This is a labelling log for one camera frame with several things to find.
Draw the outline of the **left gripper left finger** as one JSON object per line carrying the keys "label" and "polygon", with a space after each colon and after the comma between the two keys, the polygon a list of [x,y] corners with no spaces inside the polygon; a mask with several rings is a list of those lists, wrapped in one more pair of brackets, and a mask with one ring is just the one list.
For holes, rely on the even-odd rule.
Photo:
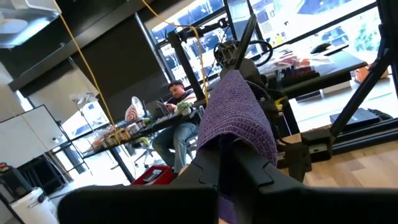
{"label": "left gripper left finger", "polygon": [[59,224],[218,224],[220,140],[167,185],[89,186],[61,199]]}

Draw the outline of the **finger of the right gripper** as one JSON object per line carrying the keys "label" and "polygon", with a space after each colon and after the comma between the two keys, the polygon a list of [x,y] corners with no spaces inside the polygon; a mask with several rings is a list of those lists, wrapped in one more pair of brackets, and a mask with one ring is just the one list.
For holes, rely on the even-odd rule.
{"label": "finger of the right gripper", "polygon": [[256,15],[251,14],[248,23],[246,24],[246,27],[244,29],[243,36],[239,41],[238,49],[234,53],[235,54],[234,69],[239,69],[242,64],[247,47],[251,41],[251,37],[254,32],[256,23],[257,23]]}

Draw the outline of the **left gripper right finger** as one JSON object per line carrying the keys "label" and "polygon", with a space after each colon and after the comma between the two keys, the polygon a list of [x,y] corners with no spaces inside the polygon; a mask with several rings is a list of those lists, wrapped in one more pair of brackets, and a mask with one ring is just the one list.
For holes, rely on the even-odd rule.
{"label": "left gripper right finger", "polygon": [[398,224],[398,189],[308,187],[232,143],[239,224]]}

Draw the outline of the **purple elastic bandage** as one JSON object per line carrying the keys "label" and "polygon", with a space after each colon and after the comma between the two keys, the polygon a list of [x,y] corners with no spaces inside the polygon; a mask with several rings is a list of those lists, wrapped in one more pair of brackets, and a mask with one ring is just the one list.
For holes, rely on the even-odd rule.
{"label": "purple elastic bandage", "polygon": [[270,122],[239,71],[232,70],[211,92],[200,123],[193,166],[211,197],[195,202],[195,224],[263,224],[268,206],[260,189],[275,180],[267,170],[277,162]]}

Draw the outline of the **silver rectangular device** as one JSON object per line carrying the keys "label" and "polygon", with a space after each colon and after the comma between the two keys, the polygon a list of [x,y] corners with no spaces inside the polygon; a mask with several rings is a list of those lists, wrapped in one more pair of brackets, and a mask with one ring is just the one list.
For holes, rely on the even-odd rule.
{"label": "silver rectangular device", "polygon": [[160,175],[162,174],[162,170],[160,169],[154,169],[152,170],[150,173],[148,173],[143,181],[145,184],[153,182],[154,180],[156,180]]}

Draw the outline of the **red plastic crate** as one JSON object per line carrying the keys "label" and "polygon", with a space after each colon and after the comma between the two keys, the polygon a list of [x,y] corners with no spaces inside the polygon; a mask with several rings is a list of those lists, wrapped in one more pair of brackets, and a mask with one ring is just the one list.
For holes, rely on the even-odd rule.
{"label": "red plastic crate", "polygon": [[[143,179],[144,177],[150,173],[154,169],[162,170],[162,174],[153,182],[145,184]],[[131,184],[132,185],[167,185],[171,183],[174,179],[174,172],[171,167],[165,165],[153,165],[149,167],[140,177],[134,180]]]}

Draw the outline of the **office chair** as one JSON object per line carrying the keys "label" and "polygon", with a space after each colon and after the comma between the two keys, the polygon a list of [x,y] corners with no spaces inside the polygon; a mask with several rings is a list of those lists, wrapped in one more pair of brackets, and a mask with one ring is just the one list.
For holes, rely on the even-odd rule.
{"label": "office chair", "polygon": [[[197,149],[197,135],[192,136],[190,139],[187,140],[187,154],[190,157],[191,160],[193,160],[194,156],[192,154],[193,151],[196,151]],[[144,158],[143,165],[147,169],[149,167],[148,164],[146,164],[146,160],[149,156],[153,157],[153,152],[154,149],[151,148],[151,138],[149,137],[141,137],[132,142],[132,147],[134,149],[144,149],[144,152],[134,161],[135,167],[139,167],[139,164],[137,163],[138,160],[140,160],[142,157]]]}

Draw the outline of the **black computer mouse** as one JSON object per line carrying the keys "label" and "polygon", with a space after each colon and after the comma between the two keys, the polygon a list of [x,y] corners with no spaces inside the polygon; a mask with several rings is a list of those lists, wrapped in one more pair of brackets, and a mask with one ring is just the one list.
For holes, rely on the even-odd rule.
{"label": "black computer mouse", "polygon": [[322,43],[312,49],[311,54],[319,54],[326,51],[331,46],[330,43]]}

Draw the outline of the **small potted plant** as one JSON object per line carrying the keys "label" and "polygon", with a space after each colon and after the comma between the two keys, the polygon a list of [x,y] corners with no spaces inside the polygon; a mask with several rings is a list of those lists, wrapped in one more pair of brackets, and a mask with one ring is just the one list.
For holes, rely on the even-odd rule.
{"label": "small potted plant", "polygon": [[177,113],[182,116],[187,116],[192,112],[192,103],[187,101],[181,101],[177,103]]}

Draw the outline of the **person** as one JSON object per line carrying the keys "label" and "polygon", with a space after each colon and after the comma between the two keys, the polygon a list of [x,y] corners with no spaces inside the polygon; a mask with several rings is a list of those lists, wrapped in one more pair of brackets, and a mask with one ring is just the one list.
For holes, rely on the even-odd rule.
{"label": "person", "polygon": [[[172,97],[165,103],[169,112],[175,112],[177,104],[190,100],[195,101],[196,95],[192,89],[185,90],[180,80],[169,84]],[[153,140],[152,147],[162,160],[178,174],[187,165],[187,142],[198,132],[198,126],[193,122],[183,122],[170,126],[160,132]]]}

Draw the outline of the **long black desk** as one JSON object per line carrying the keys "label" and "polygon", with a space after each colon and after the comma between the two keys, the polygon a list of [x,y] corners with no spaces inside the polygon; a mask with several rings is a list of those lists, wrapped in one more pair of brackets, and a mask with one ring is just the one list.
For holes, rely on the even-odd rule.
{"label": "long black desk", "polygon": [[94,147],[87,152],[83,153],[83,158],[87,159],[89,157],[100,154],[104,151],[109,151],[118,163],[123,174],[126,176],[127,180],[133,183],[135,177],[132,175],[131,171],[127,168],[127,165],[123,161],[122,157],[118,154],[117,148],[124,146],[126,143],[137,141],[139,138],[147,137],[154,134],[157,131],[168,128],[169,126],[180,124],[183,121],[199,121],[203,117],[204,109],[202,106],[197,108],[191,108],[189,114],[177,114],[167,116],[165,120],[148,124],[134,131],[129,126],[121,127],[118,129],[113,128],[108,134],[100,140],[100,145]]}

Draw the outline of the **white bag with red bullseye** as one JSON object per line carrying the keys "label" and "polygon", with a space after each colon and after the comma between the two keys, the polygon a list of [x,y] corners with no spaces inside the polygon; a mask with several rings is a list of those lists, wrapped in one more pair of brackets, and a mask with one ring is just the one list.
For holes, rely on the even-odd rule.
{"label": "white bag with red bullseye", "polygon": [[140,99],[136,96],[131,98],[131,105],[125,112],[125,121],[139,121],[145,115],[144,106]]}

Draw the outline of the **white appliance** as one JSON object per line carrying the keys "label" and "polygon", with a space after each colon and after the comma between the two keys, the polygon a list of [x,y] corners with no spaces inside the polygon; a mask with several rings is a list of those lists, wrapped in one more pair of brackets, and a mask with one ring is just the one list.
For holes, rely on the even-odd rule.
{"label": "white appliance", "polygon": [[39,187],[12,202],[11,208],[24,224],[59,224],[56,206]]}

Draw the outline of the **grey ceiling panel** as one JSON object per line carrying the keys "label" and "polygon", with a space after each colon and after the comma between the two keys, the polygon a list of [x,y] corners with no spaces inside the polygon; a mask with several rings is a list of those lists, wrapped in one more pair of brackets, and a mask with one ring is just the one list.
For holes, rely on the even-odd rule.
{"label": "grey ceiling panel", "polygon": [[0,0],[0,49],[23,44],[61,13],[56,0]]}

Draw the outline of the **black aluminium table frame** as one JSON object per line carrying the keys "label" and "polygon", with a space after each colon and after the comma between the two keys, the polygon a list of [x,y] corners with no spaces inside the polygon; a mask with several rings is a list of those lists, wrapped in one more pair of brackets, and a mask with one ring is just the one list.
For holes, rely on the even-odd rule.
{"label": "black aluminium table frame", "polygon": [[[310,142],[319,142],[325,148],[327,155],[331,155],[332,145],[349,119],[378,82],[382,73],[396,61],[398,50],[392,41],[394,37],[398,37],[398,0],[376,0],[376,4],[382,21],[379,25],[382,41],[377,58],[369,68],[367,77],[330,129],[314,129],[301,133],[301,142],[297,143],[308,147],[308,150]],[[244,80],[235,74],[232,75],[231,84],[224,83],[220,88],[216,87],[199,125],[197,149],[211,140],[230,134],[277,166],[277,144],[269,121],[261,114],[261,107],[255,104],[255,99]]]}

